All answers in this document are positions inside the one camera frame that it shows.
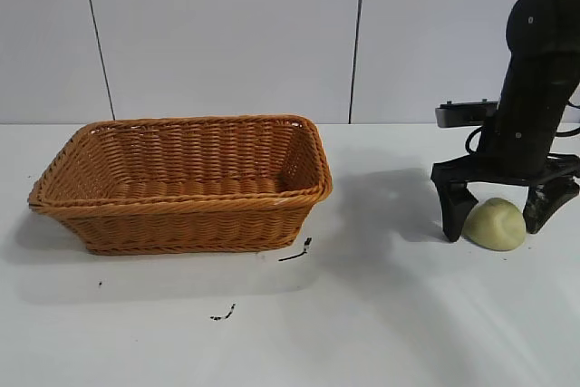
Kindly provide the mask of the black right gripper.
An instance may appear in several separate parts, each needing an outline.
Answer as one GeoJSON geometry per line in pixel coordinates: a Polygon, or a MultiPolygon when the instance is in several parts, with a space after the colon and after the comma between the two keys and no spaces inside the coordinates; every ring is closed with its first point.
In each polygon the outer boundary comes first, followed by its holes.
{"type": "MultiPolygon", "coordinates": [[[[442,229],[456,242],[478,200],[469,182],[535,185],[560,175],[579,175],[579,158],[549,153],[567,102],[579,84],[578,53],[512,55],[498,108],[482,127],[475,152],[433,165],[442,229]]],[[[523,217],[536,234],[567,202],[579,195],[573,178],[556,178],[530,187],[523,217]]]]}

